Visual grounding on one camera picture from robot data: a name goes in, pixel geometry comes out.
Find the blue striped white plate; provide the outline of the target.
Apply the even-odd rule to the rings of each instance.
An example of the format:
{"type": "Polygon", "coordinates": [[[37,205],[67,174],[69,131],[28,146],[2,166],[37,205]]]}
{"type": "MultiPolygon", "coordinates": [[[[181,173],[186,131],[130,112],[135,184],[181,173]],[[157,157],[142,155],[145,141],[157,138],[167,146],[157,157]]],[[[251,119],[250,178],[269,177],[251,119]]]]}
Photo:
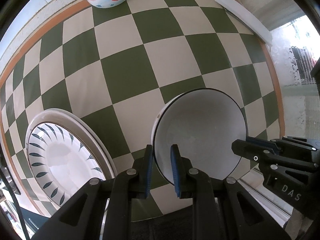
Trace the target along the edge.
{"type": "Polygon", "coordinates": [[[26,148],[37,183],[58,206],[64,205],[90,179],[106,179],[87,147],[54,123],[44,122],[33,128],[26,148]]]}

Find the plain white bowl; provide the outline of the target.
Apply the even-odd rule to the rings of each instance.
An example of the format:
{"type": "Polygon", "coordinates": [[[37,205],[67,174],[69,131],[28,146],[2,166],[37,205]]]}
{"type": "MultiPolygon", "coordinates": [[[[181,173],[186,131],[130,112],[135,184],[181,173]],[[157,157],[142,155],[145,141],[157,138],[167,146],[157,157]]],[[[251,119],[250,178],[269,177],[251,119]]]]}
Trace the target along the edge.
{"type": "Polygon", "coordinates": [[[156,126],[155,162],[161,175],[173,183],[170,148],[211,178],[239,179],[250,162],[232,151],[232,143],[245,140],[247,128],[239,105],[226,93],[212,88],[193,89],[175,98],[156,126]]]}

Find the white floral plate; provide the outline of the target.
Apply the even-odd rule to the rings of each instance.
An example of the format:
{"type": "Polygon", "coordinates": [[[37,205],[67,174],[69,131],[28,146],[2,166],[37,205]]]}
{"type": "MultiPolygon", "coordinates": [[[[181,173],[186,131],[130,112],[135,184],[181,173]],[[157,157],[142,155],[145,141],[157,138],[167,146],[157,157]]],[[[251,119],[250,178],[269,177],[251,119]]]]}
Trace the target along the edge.
{"type": "Polygon", "coordinates": [[[98,136],[80,118],[64,109],[51,108],[35,115],[26,131],[25,148],[27,139],[33,128],[44,122],[59,125],[75,135],[87,147],[94,159],[98,162],[106,177],[105,180],[113,179],[117,175],[114,162],[98,136]]]}

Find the white bowl red flowers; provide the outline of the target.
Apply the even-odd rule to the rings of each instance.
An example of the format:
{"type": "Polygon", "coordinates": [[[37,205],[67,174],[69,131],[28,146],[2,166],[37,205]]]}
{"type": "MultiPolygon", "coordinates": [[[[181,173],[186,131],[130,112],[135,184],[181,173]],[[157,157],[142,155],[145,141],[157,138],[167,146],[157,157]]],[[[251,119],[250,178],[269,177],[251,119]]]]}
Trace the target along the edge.
{"type": "MultiPolygon", "coordinates": [[[[153,123],[153,127],[152,127],[152,131],[151,131],[151,144],[153,146],[153,149],[155,148],[154,147],[154,143],[153,143],[153,140],[154,140],[154,137],[155,137],[155,134],[156,134],[156,126],[158,125],[160,119],[161,119],[161,116],[164,114],[164,112],[166,111],[166,109],[171,105],[171,103],[173,102],[173,99],[170,100],[168,103],[165,104],[165,106],[161,109],[161,111],[158,113],[158,115],[156,116],[156,119],[153,123]]],[[[156,153],[156,150],[154,149],[153,150],[153,155],[154,157],[156,156],[155,155],[156,153]]]]}

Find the glass sliding door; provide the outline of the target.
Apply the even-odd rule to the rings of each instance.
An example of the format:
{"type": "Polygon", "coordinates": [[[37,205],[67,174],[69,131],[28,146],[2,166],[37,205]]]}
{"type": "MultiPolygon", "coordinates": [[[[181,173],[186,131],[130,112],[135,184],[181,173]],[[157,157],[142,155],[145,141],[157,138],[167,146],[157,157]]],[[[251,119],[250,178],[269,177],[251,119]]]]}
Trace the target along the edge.
{"type": "Polygon", "coordinates": [[[285,135],[319,139],[319,93],[311,71],[319,59],[319,33],[307,16],[271,31],[270,55],[284,109],[285,135]]]}

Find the green checkered table mat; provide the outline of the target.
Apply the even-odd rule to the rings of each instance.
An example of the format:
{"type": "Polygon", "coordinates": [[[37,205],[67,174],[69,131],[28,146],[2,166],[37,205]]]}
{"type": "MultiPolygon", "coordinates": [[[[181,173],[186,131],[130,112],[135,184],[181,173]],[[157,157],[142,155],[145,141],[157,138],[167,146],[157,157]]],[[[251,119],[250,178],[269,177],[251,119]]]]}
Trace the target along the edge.
{"type": "Polygon", "coordinates": [[[265,46],[215,0],[127,0],[113,9],[65,2],[1,76],[1,134],[20,205],[51,216],[28,164],[25,136],[41,111],[61,108],[93,129],[119,171],[151,140],[173,97],[210,87],[229,94],[249,135],[273,139],[279,122],[276,75],[265,46]]]}

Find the folded white paper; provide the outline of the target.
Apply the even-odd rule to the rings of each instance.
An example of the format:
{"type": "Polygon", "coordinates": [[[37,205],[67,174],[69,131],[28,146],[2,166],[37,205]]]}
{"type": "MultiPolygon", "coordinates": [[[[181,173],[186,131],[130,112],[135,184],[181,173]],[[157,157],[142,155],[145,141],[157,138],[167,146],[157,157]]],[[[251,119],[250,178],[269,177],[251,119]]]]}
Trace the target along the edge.
{"type": "Polygon", "coordinates": [[[215,0],[219,5],[231,12],[251,31],[260,37],[269,46],[272,45],[272,34],[270,31],[245,7],[236,0],[215,0]]]}

